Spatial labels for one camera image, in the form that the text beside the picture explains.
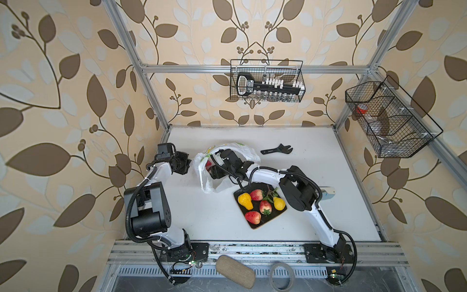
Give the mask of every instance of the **plastic packaging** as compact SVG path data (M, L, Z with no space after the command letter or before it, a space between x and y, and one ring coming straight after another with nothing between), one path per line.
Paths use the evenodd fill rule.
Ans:
M241 154L246 160L253 161L255 163L260 162L260 157L256 154L255 150L247 145L234 142L234 143L227 143L220 146L212 146L207 149L203 153L198 153L191 162L190 169L195 171L200 183L201 189L205 193L219 193L229 187L233 186L233 183L230 181L228 176L222 178L222 181L219 186L214 188L214 180L212 179L211 175L206 170L206 163L208 161L209 156L216 153L218 150L223 149L231 149L235 151L237 154Z

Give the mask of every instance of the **clear plastic bag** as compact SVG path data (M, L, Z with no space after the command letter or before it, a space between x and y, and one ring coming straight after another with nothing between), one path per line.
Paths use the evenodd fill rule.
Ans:
M212 146L203 153L198 153L191 162L190 169L193 169L196 172L197 177L201 183L201 189L205 193L219 193L234 184L230 181L229 177L226 176L222 179L220 185L214 188L213 179L209 172L206 170L206 163L209 156L216 153L218 150L231 149L237 154L241 154L246 160L253 161L255 163L260 162L260 157L256 154L255 150L251 147L248 147L244 144L235 142L227 143L220 146Z

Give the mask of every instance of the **wire basket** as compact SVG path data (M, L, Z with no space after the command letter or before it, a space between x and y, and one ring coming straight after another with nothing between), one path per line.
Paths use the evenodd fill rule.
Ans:
M303 61L230 60L230 99L301 102Z
M396 89L410 97L410 106L397 97ZM347 89L346 103L352 111L352 118L358 121L379 158L412 157L443 132L438 123L390 76L383 82L369 81ZM439 130L430 131L425 120Z

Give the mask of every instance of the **tool holder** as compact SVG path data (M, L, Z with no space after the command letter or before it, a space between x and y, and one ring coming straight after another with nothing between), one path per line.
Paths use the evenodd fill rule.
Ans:
M399 99L407 96L410 105ZM346 90L346 103L380 158L409 158L443 129L391 76Z
M300 102L306 88L303 61L230 60L230 99Z

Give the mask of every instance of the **white tabletop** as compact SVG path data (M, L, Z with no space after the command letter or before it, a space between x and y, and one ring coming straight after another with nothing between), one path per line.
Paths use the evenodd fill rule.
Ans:
M286 169L298 166L319 186L332 186L336 194L321 201L330 223L356 241L380 241L362 195L331 128L174 128L169 142L193 159L213 145L240 142L256 150L261 166ZM263 155L260 150L291 145L290 154ZM164 184L172 224L184 228L192 240L317 241L303 212L287 210L258 229L251 229L235 202L234 186L221 193L201 190L194 169L174 173Z

